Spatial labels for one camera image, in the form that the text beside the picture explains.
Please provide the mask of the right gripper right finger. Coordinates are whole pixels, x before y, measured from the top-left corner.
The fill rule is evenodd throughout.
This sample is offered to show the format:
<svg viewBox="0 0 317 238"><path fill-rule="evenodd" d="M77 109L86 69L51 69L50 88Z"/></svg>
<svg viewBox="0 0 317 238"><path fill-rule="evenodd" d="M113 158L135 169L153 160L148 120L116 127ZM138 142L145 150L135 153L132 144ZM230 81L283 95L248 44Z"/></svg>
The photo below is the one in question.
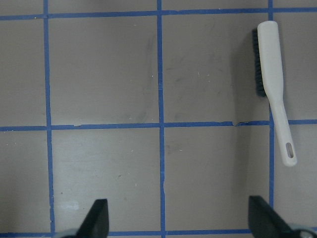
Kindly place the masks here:
<svg viewBox="0 0 317 238"><path fill-rule="evenodd" d="M248 226L255 238L300 238L261 196L249 196Z"/></svg>

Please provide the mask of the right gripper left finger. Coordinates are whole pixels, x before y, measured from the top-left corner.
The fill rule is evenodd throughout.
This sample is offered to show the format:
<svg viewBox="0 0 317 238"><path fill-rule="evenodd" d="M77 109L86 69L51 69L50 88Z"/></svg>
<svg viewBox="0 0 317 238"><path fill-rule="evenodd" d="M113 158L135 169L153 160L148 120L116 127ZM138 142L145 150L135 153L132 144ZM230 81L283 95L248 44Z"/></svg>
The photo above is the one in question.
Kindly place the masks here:
<svg viewBox="0 0 317 238"><path fill-rule="evenodd" d="M108 233L109 214L107 199L97 199L76 232L75 237L106 238Z"/></svg>

